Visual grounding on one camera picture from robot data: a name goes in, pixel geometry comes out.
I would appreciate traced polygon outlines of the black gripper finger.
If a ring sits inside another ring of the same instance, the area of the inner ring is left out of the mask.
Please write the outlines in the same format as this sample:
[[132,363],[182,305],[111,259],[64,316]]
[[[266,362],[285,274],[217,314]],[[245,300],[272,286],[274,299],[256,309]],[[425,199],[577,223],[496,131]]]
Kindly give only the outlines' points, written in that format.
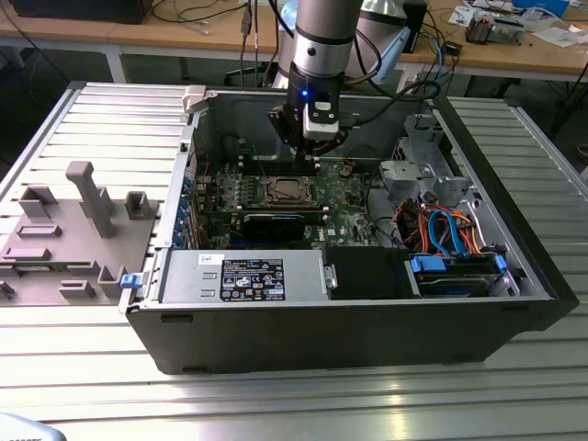
[[276,105],[268,112],[268,117],[279,138],[293,151],[294,167],[301,169],[305,162],[306,141],[300,113],[292,105]]
[[311,156],[321,157],[328,152],[341,147],[348,136],[348,129],[340,129],[329,141],[313,141],[311,143]]

